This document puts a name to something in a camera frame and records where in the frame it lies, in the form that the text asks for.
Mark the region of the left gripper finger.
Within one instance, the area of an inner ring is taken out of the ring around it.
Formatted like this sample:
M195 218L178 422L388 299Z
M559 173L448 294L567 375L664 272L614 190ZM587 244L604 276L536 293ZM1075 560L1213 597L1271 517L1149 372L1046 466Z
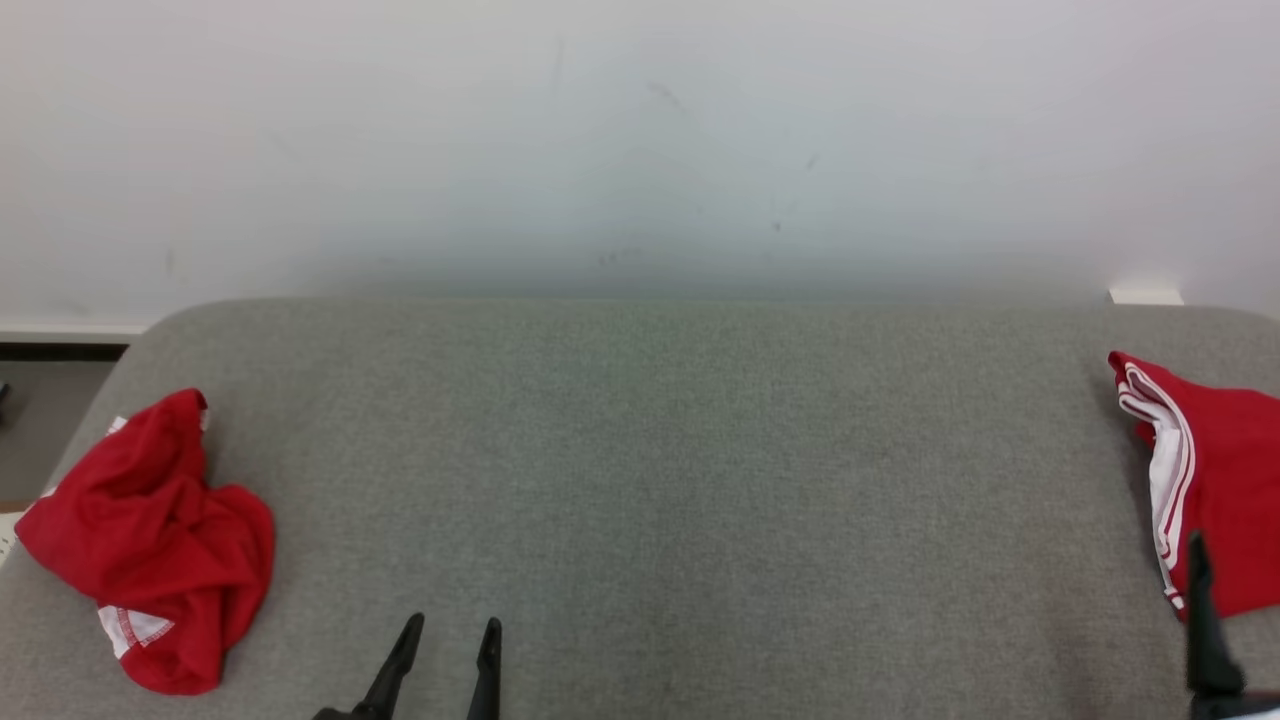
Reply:
M406 621L365 697L348 711L325 707L314 720L393 720L401 684L417 657L425 616L415 612Z
M489 618L477 650L477 678L466 720L500 720L500 664L503 626Z

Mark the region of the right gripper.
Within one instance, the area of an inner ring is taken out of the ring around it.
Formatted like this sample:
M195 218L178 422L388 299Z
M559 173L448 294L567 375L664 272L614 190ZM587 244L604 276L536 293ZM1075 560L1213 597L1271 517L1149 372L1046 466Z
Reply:
M1208 551L1197 530L1190 534L1187 561L1189 720L1280 720L1280 691L1244 691L1244 674L1230 657L1213 603Z

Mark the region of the red basketball jersey white sleeves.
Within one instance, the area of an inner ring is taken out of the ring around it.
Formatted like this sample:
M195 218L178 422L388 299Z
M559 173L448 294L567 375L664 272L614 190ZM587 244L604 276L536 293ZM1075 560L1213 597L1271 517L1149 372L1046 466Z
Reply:
M1164 596L1190 596L1190 538L1206 542L1224 618L1280 606L1280 398L1197 384L1112 351L1117 402L1151 450L1151 532Z

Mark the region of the red shorts white waistband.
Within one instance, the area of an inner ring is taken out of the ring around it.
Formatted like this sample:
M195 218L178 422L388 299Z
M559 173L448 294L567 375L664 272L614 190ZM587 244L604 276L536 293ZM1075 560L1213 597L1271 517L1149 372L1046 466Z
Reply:
M270 507L212 487L209 402L177 391L109 432L15 525L37 564L91 598L137 685L196 696L219 687L273 580Z

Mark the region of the grey fabric sofa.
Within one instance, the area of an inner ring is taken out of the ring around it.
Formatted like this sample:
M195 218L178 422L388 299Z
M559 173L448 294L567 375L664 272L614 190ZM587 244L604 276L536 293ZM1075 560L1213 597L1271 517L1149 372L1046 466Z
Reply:
M1280 322L1207 307L274 299L159 322L69 443L186 387L276 521L198 697L0 566L0 720L310 720L426 626L396 720L1169 720L1146 457L1106 363L1280 395Z

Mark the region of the black baseboard strip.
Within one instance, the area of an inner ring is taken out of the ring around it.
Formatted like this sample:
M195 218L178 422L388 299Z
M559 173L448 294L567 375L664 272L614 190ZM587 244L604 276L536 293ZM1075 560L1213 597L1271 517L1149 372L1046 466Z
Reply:
M128 345L0 343L0 363L118 363Z

